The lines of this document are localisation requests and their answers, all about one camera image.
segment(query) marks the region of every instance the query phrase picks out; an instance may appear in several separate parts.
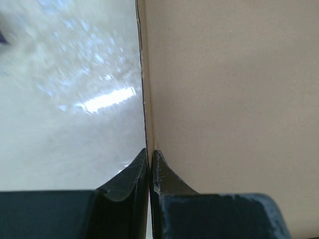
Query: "glossy white surface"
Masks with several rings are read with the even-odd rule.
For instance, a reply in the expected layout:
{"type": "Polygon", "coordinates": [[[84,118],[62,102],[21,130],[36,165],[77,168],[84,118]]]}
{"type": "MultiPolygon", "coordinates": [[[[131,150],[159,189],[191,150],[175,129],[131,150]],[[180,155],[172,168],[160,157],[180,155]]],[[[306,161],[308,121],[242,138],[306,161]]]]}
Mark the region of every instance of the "glossy white surface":
{"type": "Polygon", "coordinates": [[[145,147],[135,1],[0,0],[0,190],[93,189],[145,147]]]}

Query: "beige cardboard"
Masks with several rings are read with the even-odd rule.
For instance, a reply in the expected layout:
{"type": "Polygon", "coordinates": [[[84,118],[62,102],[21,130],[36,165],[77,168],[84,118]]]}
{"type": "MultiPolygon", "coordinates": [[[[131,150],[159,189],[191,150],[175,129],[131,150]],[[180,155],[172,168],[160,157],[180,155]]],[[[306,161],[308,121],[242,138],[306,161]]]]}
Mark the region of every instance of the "beige cardboard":
{"type": "Polygon", "coordinates": [[[267,193],[319,236],[319,1],[145,4],[155,148],[195,190],[267,193]]]}

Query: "black rubber piece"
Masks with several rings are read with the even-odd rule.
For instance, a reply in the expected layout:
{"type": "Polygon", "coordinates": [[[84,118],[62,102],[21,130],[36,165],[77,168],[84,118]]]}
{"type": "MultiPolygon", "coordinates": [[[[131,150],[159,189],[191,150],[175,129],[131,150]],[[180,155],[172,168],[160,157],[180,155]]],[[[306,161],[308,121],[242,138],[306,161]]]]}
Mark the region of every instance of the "black rubber piece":
{"type": "Polygon", "coordinates": [[[276,203],[263,194],[201,195],[155,151],[151,206],[154,239],[290,239],[276,203]]]}
{"type": "Polygon", "coordinates": [[[96,190],[0,193],[1,239],[143,239],[146,150],[96,190]]]}

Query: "cardboard surface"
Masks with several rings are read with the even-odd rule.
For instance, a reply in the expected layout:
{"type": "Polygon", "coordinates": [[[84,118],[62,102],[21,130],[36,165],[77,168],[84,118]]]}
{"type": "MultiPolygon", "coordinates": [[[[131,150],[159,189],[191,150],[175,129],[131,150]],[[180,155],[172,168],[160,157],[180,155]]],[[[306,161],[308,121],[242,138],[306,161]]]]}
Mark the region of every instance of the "cardboard surface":
{"type": "Polygon", "coordinates": [[[155,148],[195,190],[267,193],[318,236],[319,1],[145,4],[155,148]]]}
{"type": "Polygon", "coordinates": [[[152,153],[154,150],[153,142],[153,125],[152,125],[152,100],[150,89],[150,75],[149,75],[149,62],[148,62],[148,48],[147,48],[147,31],[146,31],[146,15],[144,0],[136,0],[136,15],[139,28],[139,41],[140,41],[140,56],[142,68],[142,82],[143,82],[143,105],[144,105],[144,118],[145,118],[145,132],[146,144],[148,151],[149,163],[151,162],[152,153]]]}

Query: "white surface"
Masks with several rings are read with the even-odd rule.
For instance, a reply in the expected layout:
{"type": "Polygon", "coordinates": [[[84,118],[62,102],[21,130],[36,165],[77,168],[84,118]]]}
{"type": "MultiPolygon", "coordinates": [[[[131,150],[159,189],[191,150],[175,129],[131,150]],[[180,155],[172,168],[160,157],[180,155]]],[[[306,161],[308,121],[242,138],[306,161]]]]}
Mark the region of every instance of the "white surface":
{"type": "Polygon", "coordinates": [[[145,147],[135,2],[0,0],[0,13],[0,190],[100,186],[145,147]]]}

